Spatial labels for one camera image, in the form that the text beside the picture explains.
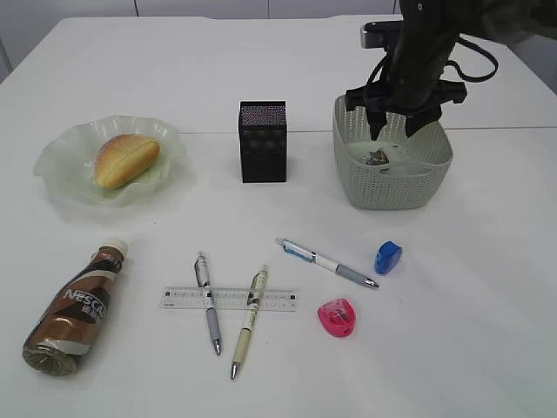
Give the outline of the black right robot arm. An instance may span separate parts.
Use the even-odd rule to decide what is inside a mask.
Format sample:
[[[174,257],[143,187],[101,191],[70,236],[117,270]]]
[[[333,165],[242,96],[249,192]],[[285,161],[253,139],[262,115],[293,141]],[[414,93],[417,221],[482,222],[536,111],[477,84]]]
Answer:
[[[364,48],[385,56],[365,85],[346,92],[346,109],[365,110],[371,139],[387,116],[403,116],[408,137],[440,119],[441,106],[466,99],[466,83],[482,83],[492,73],[473,77],[450,58],[456,44],[497,59],[467,36],[514,44],[538,35],[556,37],[554,1],[402,1],[399,21],[370,22],[361,28]]]

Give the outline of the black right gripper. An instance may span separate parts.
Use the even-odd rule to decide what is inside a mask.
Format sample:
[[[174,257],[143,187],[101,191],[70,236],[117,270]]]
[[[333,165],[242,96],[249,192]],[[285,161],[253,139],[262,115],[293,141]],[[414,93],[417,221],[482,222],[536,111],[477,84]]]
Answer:
[[[381,62],[379,79],[369,78],[357,89],[348,90],[346,109],[368,110],[371,140],[377,140],[387,123],[386,111],[406,115],[408,138],[440,119],[439,113],[422,113],[444,103],[462,103],[466,87],[440,77],[456,44],[454,38],[401,38]]]

